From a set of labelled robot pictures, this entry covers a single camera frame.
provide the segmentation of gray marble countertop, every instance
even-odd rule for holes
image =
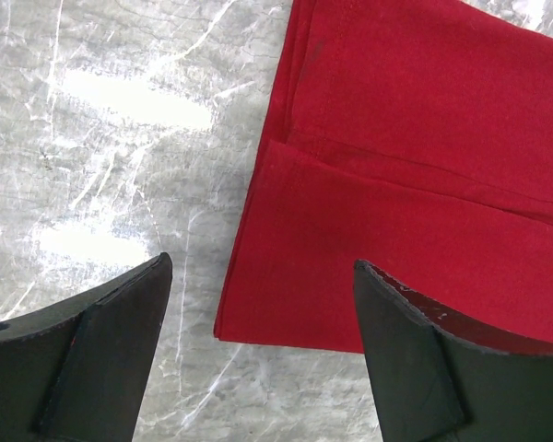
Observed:
[[[553,0],[472,5],[553,37]],[[0,0],[0,320],[165,250],[137,441],[381,440],[361,355],[220,343],[290,0]]]

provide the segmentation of red towel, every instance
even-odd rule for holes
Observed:
[[[553,40],[459,0],[297,0],[222,340],[361,352],[353,261],[553,342]]]

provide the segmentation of cloth fold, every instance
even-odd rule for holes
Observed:
[[[553,40],[458,0],[297,0],[219,339],[361,352],[353,261],[553,342]]]

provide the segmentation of folded red cloth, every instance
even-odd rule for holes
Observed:
[[[458,0],[297,0],[223,340],[360,352],[352,263],[553,342],[553,40]]]

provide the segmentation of marble surface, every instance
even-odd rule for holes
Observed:
[[[471,0],[553,37],[553,0]],[[165,250],[135,440],[381,440],[360,355],[212,324],[290,0],[0,0],[0,320]]]

